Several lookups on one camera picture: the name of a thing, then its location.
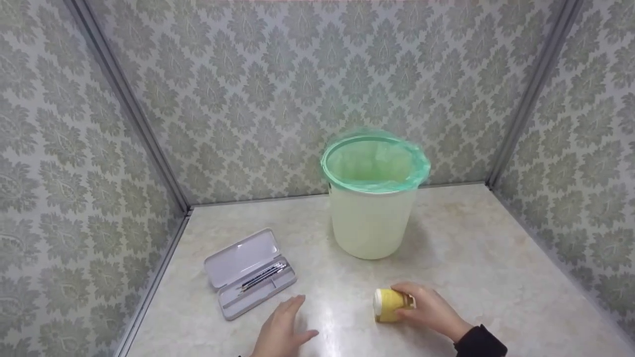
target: left hand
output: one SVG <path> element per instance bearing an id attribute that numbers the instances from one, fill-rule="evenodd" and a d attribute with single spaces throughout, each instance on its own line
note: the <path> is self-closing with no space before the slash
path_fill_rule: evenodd
<path id="1" fill-rule="evenodd" d="M 317 336 L 316 330 L 294 331 L 295 316 L 304 300 L 304 295 L 298 295 L 278 305 L 262 325 L 251 357 L 292 357 L 300 346 Z"/>

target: patterned wall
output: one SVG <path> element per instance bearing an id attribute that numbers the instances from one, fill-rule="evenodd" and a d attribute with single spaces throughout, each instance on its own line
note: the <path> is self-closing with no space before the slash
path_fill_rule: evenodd
<path id="1" fill-rule="evenodd" d="M 325 192 L 347 128 L 484 180 L 560 4 L 92 0 L 190 203 Z"/>
<path id="2" fill-rule="evenodd" d="M 635 340 L 635 0 L 586 1 L 497 190 Z"/>
<path id="3" fill-rule="evenodd" d="M 59 0 L 0 1 L 0 356 L 109 356 L 182 216 Z"/>

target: countertop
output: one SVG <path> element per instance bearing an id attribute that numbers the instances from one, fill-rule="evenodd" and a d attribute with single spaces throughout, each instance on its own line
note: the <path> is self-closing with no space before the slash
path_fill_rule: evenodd
<path id="1" fill-rule="evenodd" d="M 264 227 L 298 281 L 225 321 L 203 260 Z M 327 196 L 195 208 L 128 356 L 248 356 L 278 303 L 301 293 L 299 323 L 320 334 L 300 356 L 455 356 L 434 332 L 375 323 L 374 290 L 400 280 L 435 288 L 508 356 L 632 356 L 484 185 L 419 190 L 401 248 L 375 261 L 339 248 Z"/>

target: black sleeve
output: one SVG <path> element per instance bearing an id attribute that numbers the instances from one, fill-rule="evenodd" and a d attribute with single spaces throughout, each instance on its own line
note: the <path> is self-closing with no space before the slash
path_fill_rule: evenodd
<path id="1" fill-rule="evenodd" d="M 507 354 L 507 347 L 483 325 L 469 330 L 454 348 L 457 357 L 503 357 Z"/>

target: hand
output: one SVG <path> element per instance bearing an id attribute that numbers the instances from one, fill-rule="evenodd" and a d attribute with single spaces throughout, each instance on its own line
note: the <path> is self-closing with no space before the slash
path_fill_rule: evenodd
<path id="1" fill-rule="evenodd" d="M 391 288 L 415 298 L 416 309 L 395 311 L 402 320 L 431 328 L 446 335 L 454 343 L 457 343 L 473 327 L 465 322 L 434 289 L 410 282 L 398 283 Z"/>
<path id="2" fill-rule="evenodd" d="M 298 295 L 278 305 L 262 325 L 251 357 L 292 357 L 298 353 L 300 346 L 317 336 L 318 331 L 315 330 L 300 334 L 293 330 L 295 315 L 304 299 L 304 295 Z"/>

